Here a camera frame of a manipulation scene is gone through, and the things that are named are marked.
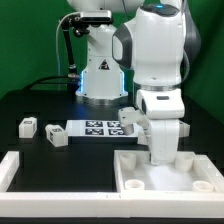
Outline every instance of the white cube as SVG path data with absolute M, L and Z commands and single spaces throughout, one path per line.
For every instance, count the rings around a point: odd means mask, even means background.
M 24 118 L 19 125 L 20 138 L 33 138 L 37 130 L 37 119 L 34 117 Z
M 68 133 L 59 125 L 47 125 L 46 128 L 47 139 L 55 146 L 68 145 Z

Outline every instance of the black cable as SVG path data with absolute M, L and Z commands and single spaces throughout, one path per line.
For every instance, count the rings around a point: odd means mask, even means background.
M 23 90 L 29 90 L 31 89 L 34 85 L 36 84 L 41 84 L 43 81 L 47 81 L 47 80 L 52 80 L 52 79 L 68 79 L 68 76 L 67 75 L 63 75 L 63 76 L 48 76 L 48 77 L 45 77 L 45 78 L 41 78 L 41 79 L 38 79 L 36 80 L 35 82 L 25 86 L 23 88 Z
M 127 18 L 127 21 L 128 21 L 129 20 L 128 19 L 128 13 L 127 13 L 127 9 L 126 9 L 126 5 L 125 5 L 124 0 L 122 0 L 122 3 L 123 3 L 123 7 L 124 7 L 124 12 L 125 12 L 125 15 L 126 15 L 126 18 Z

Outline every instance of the white container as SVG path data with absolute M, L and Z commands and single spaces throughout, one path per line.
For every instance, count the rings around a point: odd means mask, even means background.
M 136 155 L 130 152 L 123 152 L 120 154 L 120 163 L 122 170 L 134 170 L 136 166 Z
M 54 147 L 68 145 L 68 133 L 59 125 L 47 125 L 46 128 L 47 139 L 54 145 Z
M 37 119 L 34 117 L 24 118 L 19 125 L 20 138 L 33 138 L 37 130 Z

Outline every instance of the table surface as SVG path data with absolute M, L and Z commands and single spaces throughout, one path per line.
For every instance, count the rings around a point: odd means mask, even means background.
M 224 126 L 188 97 L 184 122 L 190 136 L 178 150 L 206 154 L 224 173 Z M 65 128 L 67 120 L 117 120 L 125 105 L 104 107 L 75 102 L 63 91 L 12 91 L 0 100 L 0 159 L 20 151 L 20 167 L 8 192 L 116 192 L 114 150 L 146 150 L 134 138 L 69 137 L 68 146 L 55 148 L 47 139 L 47 124 Z M 19 139 L 18 125 L 25 117 L 38 119 L 33 139 Z M 205 219 L 10 219 L 1 223 L 223 223 Z

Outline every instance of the blue light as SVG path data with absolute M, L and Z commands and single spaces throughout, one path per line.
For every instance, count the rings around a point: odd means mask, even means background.
M 122 72 L 122 81 L 123 81 L 122 91 L 124 93 L 125 92 L 125 74 L 124 74 L 124 72 Z
M 82 73 L 81 73 L 81 83 L 80 83 L 80 88 L 77 90 L 77 92 L 80 92 L 80 93 L 83 93 L 83 83 L 84 83 L 84 81 L 83 81 L 83 78 L 84 78 L 84 71 L 82 71 Z
M 157 5 L 156 8 L 162 9 L 164 6 L 163 5 Z

